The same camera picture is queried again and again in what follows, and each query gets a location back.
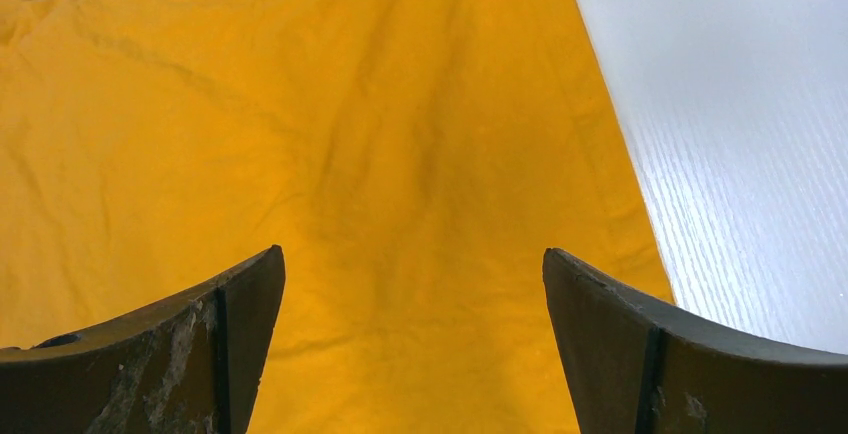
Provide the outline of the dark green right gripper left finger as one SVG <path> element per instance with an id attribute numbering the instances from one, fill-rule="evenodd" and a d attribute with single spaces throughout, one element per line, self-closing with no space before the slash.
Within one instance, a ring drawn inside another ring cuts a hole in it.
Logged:
<path id="1" fill-rule="evenodd" d="M 172 296 L 1 352 L 5 433 L 243 433 L 285 285 L 272 246 Z"/>

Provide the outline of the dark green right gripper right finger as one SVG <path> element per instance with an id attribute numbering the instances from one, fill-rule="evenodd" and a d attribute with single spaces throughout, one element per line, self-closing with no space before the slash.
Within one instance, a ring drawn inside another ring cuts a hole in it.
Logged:
<path id="1" fill-rule="evenodd" d="M 748 334 L 561 249 L 548 312 L 584 433 L 843 433 L 847 358 Z"/>

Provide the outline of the yellow t shirt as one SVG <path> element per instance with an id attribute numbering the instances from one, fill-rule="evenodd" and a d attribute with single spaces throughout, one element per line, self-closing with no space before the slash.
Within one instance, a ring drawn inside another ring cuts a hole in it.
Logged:
<path id="1" fill-rule="evenodd" d="M 541 279 L 668 298 L 575 0 L 1 0 L 1 342 L 281 246 L 254 433 L 574 433 Z"/>

